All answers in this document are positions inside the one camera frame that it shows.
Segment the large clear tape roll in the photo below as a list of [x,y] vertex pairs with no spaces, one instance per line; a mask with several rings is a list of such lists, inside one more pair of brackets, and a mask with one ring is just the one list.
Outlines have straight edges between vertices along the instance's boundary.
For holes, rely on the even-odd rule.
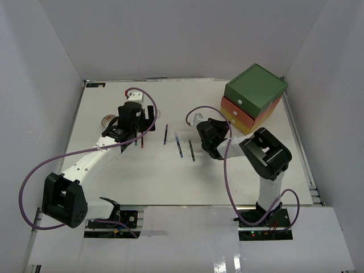
[[101,126],[104,127],[104,128],[107,128],[109,123],[114,119],[116,118],[115,115],[113,114],[109,114],[109,115],[106,115],[102,118],[101,120]]

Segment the black pen refill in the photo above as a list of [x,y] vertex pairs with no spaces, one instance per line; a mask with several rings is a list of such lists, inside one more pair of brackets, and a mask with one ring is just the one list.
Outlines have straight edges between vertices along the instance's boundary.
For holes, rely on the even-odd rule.
[[194,153],[194,150],[193,150],[191,139],[188,139],[188,144],[189,144],[189,149],[190,149],[190,152],[191,152],[192,161],[195,162],[196,158],[195,158],[195,153]]

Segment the purple pen refill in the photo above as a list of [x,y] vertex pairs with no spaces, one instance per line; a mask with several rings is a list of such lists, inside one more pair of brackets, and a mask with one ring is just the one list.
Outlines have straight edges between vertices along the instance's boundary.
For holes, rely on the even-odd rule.
[[166,124],[165,131],[164,131],[164,139],[163,139],[164,145],[166,145],[166,143],[167,143],[167,135],[168,135],[168,124]]

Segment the blue pen refill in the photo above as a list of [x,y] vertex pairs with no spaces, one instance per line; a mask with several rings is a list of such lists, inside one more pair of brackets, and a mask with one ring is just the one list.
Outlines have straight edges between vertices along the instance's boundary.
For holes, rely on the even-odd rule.
[[178,148],[178,151],[179,151],[179,155],[180,155],[181,158],[183,158],[183,152],[182,152],[182,149],[181,149],[181,145],[180,145],[180,141],[179,141],[178,136],[175,136],[175,140],[176,140],[177,148]]

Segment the green drawer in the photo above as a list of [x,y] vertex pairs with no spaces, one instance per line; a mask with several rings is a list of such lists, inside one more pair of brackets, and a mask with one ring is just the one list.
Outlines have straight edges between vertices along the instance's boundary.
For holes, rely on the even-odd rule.
[[233,88],[229,84],[226,84],[224,96],[253,118],[256,118],[260,113],[257,97],[245,89]]

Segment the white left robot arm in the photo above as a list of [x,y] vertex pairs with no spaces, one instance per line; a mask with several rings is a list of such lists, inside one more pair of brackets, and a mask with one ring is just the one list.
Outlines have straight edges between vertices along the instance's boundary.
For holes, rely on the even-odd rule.
[[99,197],[86,196],[94,178],[134,142],[138,133],[154,131],[155,109],[144,108],[138,102],[125,102],[118,108],[119,115],[102,132],[94,149],[60,174],[50,173],[44,183],[42,212],[70,228],[84,220],[100,219],[106,226],[119,223],[119,203]]

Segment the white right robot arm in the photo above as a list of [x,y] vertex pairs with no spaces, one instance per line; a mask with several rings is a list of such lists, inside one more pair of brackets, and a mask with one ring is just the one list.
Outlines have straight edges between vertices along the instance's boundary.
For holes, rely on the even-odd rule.
[[227,138],[229,124],[211,118],[203,119],[199,113],[193,119],[193,125],[201,138],[201,147],[211,158],[223,160],[225,156],[244,156],[248,159],[260,178],[256,202],[257,221],[269,227],[278,219],[277,213],[282,207],[280,190],[292,154],[264,127],[247,136]]

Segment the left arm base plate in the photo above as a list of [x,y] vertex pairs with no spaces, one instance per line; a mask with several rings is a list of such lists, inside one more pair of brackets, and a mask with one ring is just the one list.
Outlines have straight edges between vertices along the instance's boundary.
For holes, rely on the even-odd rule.
[[88,221],[84,238],[103,239],[137,239],[143,226],[143,212],[137,210],[121,210],[116,212],[113,223]]

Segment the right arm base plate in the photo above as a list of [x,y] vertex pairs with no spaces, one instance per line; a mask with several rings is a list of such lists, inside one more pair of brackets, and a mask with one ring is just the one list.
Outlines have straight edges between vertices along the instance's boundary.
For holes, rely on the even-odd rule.
[[293,234],[287,227],[291,224],[286,208],[257,226],[249,226],[236,217],[239,240],[243,241],[291,241]]

